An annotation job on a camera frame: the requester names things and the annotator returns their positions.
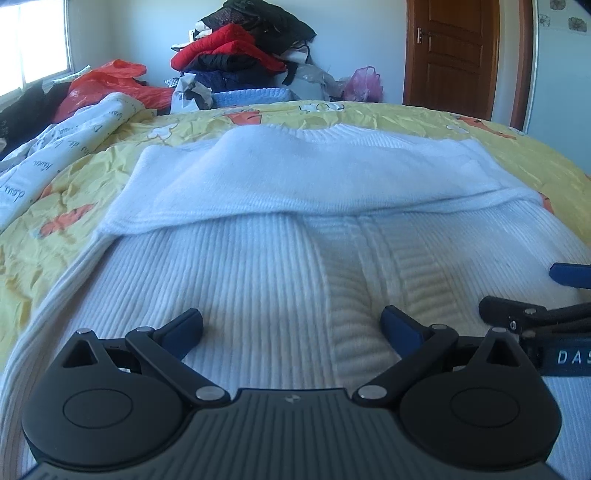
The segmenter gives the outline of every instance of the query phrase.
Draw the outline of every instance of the white knit sweater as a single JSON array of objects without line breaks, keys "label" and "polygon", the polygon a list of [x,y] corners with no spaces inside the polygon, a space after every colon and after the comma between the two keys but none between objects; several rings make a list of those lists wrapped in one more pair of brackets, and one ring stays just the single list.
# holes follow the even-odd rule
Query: white knit sweater
[{"label": "white knit sweater", "polygon": [[[476,142],[257,127],[151,147],[11,356],[2,478],[32,465],[21,402],[79,327],[121,337],[196,307],[206,333],[186,362],[232,394],[351,390],[397,360],[379,331],[386,305],[482,335],[485,295],[547,307],[582,301],[550,280],[555,261],[591,254]],[[591,400],[588,382],[553,390],[573,397],[572,385]],[[569,434],[591,424],[578,398],[563,407],[576,416],[565,416],[552,460],[568,478],[588,480],[584,464],[568,461],[589,440]]]}]

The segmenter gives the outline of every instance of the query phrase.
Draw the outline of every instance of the logo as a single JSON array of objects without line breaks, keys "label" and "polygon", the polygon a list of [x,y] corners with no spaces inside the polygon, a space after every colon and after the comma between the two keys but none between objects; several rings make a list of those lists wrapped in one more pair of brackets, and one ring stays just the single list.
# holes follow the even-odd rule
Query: logo
[{"label": "logo", "polygon": [[301,401],[301,397],[299,395],[290,395],[289,397],[285,398],[286,402],[291,403],[292,405]]},{"label": "logo", "polygon": [[587,363],[587,365],[591,365],[591,351],[581,353],[581,350],[571,351],[568,352],[566,350],[560,350],[558,352],[558,365],[564,365],[569,363],[570,365],[582,365]]}]

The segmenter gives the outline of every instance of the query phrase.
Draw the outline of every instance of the orange carrot print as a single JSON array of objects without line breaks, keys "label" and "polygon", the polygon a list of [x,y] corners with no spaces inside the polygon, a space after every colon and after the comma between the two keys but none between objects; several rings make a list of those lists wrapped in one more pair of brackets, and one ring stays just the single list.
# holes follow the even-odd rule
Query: orange carrot print
[{"label": "orange carrot print", "polygon": [[77,221],[79,221],[84,215],[90,212],[95,207],[94,203],[89,203],[88,205],[84,205],[82,207],[78,207],[73,209],[71,212],[62,213],[58,215],[53,220],[45,223],[39,230],[39,237],[45,238],[52,233],[61,232],[68,228],[71,225],[74,225]]}]

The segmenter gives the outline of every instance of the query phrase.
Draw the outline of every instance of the screw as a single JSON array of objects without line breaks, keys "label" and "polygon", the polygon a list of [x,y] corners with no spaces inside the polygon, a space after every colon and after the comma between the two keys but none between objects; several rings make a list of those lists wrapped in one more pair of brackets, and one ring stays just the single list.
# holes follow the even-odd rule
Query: screw
[{"label": "screw", "polygon": [[195,396],[203,401],[218,401],[221,400],[226,391],[223,388],[210,385],[209,387],[202,387],[195,392]]},{"label": "screw", "polygon": [[388,395],[388,390],[379,385],[365,385],[357,393],[364,400],[381,400]]}]

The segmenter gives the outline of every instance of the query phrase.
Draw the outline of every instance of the white wall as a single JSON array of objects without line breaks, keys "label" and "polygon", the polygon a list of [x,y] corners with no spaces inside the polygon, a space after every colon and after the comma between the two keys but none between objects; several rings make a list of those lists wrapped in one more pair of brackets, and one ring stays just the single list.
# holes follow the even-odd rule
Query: white wall
[{"label": "white wall", "polygon": [[[335,78],[372,65],[382,76],[385,101],[402,103],[406,57],[406,0],[272,0],[316,30],[313,61]],[[516,0],[501,2],[499,70],[493,121],[508,125],[515,95],[519,48]],[[145,79],[163,86],[177,75],[170,46],[187,41],[203,16],[222,0],[70,0],[76,68],[113,58],[142,63]]]},{"label": "white wall", "polygon": [[519,69],[519,2],[500,0],[499,70],[492,121],[509,125]]},{"label": "white wall", "polygon": [[[551,18],[540,27],[538,70],[528,134],[554,147],[591,173],[591,15],[574,1],[552,11],[547,0],[540,14]],[[568,30],[568,18],[587,22],[587,33]]]},{"label": "white wall", "polygon": [[[115,54],[148,67],[152,85],[175,76],[170,46],[187,41],[196,22],[222,0],[111,0]],[[308,23],[317,38],[314,62],[335,78],[372,65],[382,76],[385,101],[402,102],[406,52],[405,0],[273,0]]]},{"label": "white wall", "polygon": [[70,51],[75,71],[114,58],[109,0],[69,0]]}]

